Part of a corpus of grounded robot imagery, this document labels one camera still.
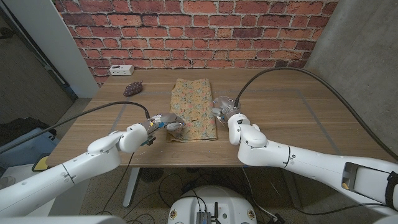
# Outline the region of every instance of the patterned cloth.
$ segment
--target patterned cloth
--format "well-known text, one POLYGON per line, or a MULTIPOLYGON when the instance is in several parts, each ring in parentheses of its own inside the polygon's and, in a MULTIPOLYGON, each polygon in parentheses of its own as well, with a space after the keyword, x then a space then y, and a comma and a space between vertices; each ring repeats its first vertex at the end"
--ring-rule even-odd
POLYGON ((207 78, 195 81, 177 79, 172 90, 172 113, 185 121, 182 132, 168 132, 169 141, 216 140, 216 122, 211 113, 213 97, 207 78))

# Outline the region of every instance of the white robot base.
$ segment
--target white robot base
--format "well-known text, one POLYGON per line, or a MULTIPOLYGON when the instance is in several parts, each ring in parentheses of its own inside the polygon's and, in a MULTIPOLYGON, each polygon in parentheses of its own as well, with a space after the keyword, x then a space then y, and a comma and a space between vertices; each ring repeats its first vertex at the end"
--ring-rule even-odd
POLYGON ((174 202, 167 223, 255 224, 257 219, 252 205, 240 194, 226 187, 209 185, 190 190, 174 202))

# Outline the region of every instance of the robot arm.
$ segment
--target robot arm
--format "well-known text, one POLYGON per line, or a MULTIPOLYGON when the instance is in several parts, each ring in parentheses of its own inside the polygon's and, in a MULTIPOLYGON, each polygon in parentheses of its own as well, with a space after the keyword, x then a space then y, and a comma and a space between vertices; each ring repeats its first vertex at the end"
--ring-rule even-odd
POLYGON ((213 113, 228 122, 229 141, 239 145, 238 158, 249 166, 271 166, 320 181, 358 203, 383 203, 389 207, 368 206, 379 213, 397 215, 398 165, 379 159, 336 156, 288 146, 267 140, 255 124, 240 113, 240 105, 222 96, 213 113))
POLYGON ((0 190, 0 217, 29 214, 75 184, 117 168, 121 163, 119 151, 133 153, 140 146, 152 144, 156 130, 175 131, 183 125, 175 114, 158 114, 127 131, 115 131, 92 142, 82 155, 0 190))

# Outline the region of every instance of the electrical outlet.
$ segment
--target electrical outlet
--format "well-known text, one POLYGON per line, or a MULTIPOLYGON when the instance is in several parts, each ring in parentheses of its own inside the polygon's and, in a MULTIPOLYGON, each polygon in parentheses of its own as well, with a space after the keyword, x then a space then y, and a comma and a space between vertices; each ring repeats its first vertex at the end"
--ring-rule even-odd
POLYGON ((132 65, 112 65, 109 71, 112 75, 132 75, 134 67, 132 65))

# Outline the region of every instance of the wooden table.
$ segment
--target wooden table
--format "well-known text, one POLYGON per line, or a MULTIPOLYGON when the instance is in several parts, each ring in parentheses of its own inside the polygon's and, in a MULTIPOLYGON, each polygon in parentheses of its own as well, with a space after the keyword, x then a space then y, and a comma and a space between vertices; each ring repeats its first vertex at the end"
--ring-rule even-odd
MULTIPOLYGON (((235 98, 246 82, 262 69, 136 70, 130 77, 109 77, 87 109, 113 101, 143 104, 151 116, 168 113, 171 90, 177 78, 209 78, 213 97, 235 98), (125 87, 143 80, 144 91, 127 98, 125 87)), ((259 125, 268 139, 328 154, 394 159, 381 149, 343 104, 322 84, 296 71, 278 70, 255 80, 241 97, 242 113, 259 125)), ((47 159, 55 166, 86 151, 94 140, 114 130, 125 130, 146 119, 133 105, 115 105, 78 118, 47 159)), ((151 146, 138 149, 134 167, 241 167, 238 146, 228 141, 228 128, 217 122, 216 141, 166 141, 157 131, 151 146)), ((130 154, 122 153, 122 166, 130 154)))

